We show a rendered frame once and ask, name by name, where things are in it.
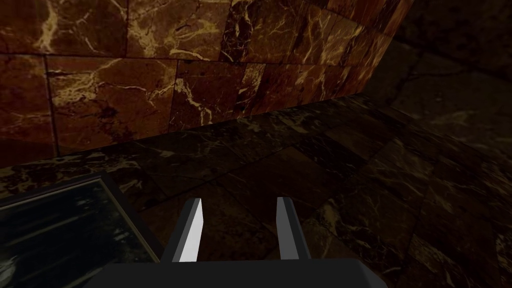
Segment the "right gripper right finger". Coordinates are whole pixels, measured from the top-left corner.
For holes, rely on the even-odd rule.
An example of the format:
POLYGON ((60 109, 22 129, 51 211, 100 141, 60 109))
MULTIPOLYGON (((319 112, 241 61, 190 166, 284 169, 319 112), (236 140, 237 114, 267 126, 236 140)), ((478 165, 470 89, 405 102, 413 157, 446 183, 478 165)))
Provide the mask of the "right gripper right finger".
POLYGON ((290 197, 277 198, 276 230, 281 260, 311 259, 301 223, 290 197))

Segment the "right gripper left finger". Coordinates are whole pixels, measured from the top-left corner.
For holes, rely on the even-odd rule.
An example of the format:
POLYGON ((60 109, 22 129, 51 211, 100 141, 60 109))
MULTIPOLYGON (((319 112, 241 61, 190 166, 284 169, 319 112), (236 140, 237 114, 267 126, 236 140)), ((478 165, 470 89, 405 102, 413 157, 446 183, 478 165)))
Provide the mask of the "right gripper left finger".
POLYGON ((190 198, 181 209, 159 262, 196 262, 203 226, 202 201, 200 198, 190 198))

